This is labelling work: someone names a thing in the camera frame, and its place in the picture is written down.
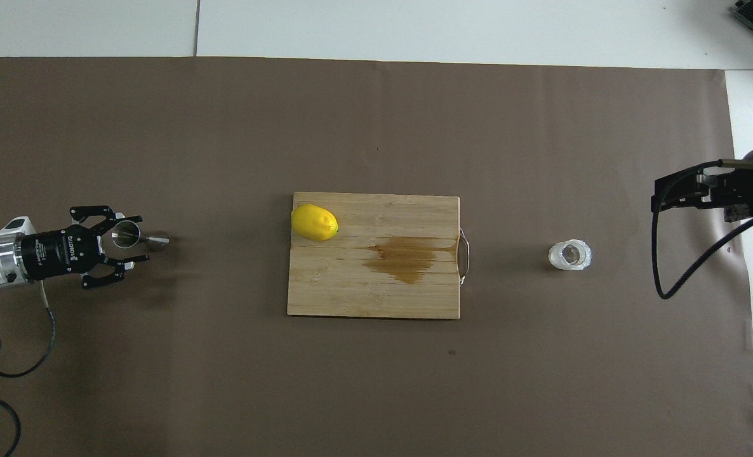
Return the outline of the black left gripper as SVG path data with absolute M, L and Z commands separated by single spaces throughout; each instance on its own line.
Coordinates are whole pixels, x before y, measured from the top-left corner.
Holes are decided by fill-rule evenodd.
M 70 216 L 77 225 L 37 232 L 20 240 L 20 261 L 29 279 L 41 281 L 81 273 L 81 287 L 89 290 L 123 281 L 136 263 L 150 260 L 149 255 L 109 257 L 100 242 L 105 235 L 109 235 L 112 242 L 139 242 L 141 216 L 128 217 L 110 206 L 72 206 Z M 84 221 L 92 217 L 102 220 L 92 227 L 84 227 Z M 97 266 L 110 267 L 110 271 L 93 275 L 93 268 Z

